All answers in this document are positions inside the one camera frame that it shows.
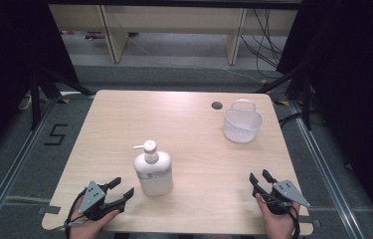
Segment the person's left hand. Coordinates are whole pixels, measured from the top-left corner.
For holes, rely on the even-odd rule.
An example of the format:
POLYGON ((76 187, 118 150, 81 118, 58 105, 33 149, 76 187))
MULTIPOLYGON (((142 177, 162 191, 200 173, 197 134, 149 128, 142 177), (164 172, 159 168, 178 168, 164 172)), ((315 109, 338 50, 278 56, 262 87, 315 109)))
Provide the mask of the person's left hand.
POLYGON ((118 210, 113 210, 98 221, 87 220, 83 215, 79 213, 79 209, 83 202, 83 199, 84 198, 81 197, 77 201, 74 211, 71 215, 71 221, 82 221, 82 223, 70 227, 70 239, 96 239, 101 229, 119 214, 118 210))

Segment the metal floor rail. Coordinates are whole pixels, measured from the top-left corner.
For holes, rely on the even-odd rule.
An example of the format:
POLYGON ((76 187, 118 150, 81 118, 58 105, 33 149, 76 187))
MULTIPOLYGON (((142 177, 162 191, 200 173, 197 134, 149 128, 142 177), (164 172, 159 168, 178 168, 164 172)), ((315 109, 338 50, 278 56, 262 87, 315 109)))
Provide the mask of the metal floor rail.
POLYGON ((34 127, 29 113, 16 114, 0 135, 0 210, 56 103, 47 100, 40 105, 40 119, 34 127))
POLYGON ((307 127, 306 123, 302 119, 297 120, 297 125, 322 177, 335 209, 347 231, 347 234, 349 235, 349 238, 366 239, 355 214, 350 208, 349 203, 345 199, 337 183, 337 180, 330 170, 325 157, 313 136, 312 131, 307 127))

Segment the person's right hand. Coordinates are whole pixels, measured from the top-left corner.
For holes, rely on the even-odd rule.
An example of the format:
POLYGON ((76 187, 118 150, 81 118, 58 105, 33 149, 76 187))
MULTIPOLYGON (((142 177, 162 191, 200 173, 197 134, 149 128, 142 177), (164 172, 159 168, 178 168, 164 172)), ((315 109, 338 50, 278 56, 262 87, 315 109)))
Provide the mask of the person's right hand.
POLYGON ((270 212, 265 201, 258 193, 256 194, 256 200, 264 218, 265 231, 268 237, 270 239, 292 239, 295 234, 293 219, 298 218, 300 205, 294 202, 289 214, 275 215, 270 212))

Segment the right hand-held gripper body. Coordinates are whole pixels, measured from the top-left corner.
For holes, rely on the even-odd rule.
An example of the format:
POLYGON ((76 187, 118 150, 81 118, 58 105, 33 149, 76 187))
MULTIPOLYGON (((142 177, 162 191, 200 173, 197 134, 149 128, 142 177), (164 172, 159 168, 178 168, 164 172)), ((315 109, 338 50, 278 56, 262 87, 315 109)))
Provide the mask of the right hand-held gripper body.
POLYGON ((290 180, 272 182, 270 193, 257 185, 257 193, 264 199, 269 211, 275 215, 288 213, 294 202, 304 207, 310 206, 310 203, 290 180))

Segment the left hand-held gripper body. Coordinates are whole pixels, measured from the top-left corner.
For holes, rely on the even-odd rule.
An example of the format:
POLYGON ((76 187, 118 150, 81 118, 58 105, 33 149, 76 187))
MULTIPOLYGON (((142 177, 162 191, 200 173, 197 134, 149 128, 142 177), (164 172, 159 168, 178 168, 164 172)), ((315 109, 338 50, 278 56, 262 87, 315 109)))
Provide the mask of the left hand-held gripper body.
POLYGON ((108 203, 104 202, 106 192, 103 192, 100 187, 101 185, 92 180, 85 190, 79 213, 89 220, 100 220, 103 216, 113 211, 107 208, 108 203))

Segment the white pump bottle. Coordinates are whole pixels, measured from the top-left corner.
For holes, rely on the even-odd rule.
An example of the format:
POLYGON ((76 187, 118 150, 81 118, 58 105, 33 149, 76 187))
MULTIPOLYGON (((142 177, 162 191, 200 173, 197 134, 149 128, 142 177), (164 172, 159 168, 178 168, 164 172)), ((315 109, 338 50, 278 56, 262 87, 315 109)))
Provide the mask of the white pump bottle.
POLYGON ((143 153, 134 160, 133 166, 142 192, 147 196, 168 194, 173 189, 172 159, 166 151, 159 151, 154 140, 147 140, 134 149, 143 153))

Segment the black curtain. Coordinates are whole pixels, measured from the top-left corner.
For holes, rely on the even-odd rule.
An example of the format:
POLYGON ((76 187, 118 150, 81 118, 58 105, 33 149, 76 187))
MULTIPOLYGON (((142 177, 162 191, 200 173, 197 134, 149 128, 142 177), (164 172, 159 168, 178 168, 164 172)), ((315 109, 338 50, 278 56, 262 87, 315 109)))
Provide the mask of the black curtain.
POLYGON ((310 77, 324 118, 373 203, 373 0, 302 0, 278 71, 292 70, 326 18, 310 77))
POLYGON ((0 0, 0 133, 41 70, 78 80, 49 5, 0 0))

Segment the black metal stand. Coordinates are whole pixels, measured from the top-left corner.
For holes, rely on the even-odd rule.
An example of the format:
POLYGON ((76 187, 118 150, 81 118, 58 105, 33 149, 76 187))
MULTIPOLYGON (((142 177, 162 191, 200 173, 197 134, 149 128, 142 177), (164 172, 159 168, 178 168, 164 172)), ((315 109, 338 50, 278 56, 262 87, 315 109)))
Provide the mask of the black metal stand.
POLYGON ((272 83, 263 86, 261 89, 256 90, 256 94, 265 94, 270 90, 284 84, 289 81, 288 88, 285 92, 285 96, 289 100, 295 100, 299 95, 302 95, 302 120, 303 124, 308 130, 311 130, 310 125, 310 79, 309 75, 302 65, 298 65, 296 68, 286 73, 279 79, 276 79, 272 83))
POLYGON ((40 92, 43 92, 48 99, 57 100, 62 96, 56 82, 80 92, 86 96, 94 96, 95 92, 83 87, 78 80, 71 80, 63 75, 49 70, 47 68, 37 68, 30 80, 30 93, 32 100, 32 125, 31 129, 35 129, 41 121, 41 107, 40 107, 40 92))

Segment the light wooden cabinet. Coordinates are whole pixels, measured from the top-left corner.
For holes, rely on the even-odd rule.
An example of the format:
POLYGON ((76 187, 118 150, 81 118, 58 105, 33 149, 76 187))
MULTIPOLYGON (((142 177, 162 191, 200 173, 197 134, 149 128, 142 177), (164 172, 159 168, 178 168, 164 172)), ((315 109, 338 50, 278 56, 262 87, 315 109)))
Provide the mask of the light wooden cabinet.
POLYGON ((181 8, 51 4, 61 31, 102 32, 110 60, 117 63, 129 33, 182 33, 222 35, 229 65, 234 65, 240 37, 286 37, 294 22, 294 10, 266 8, 181 8))

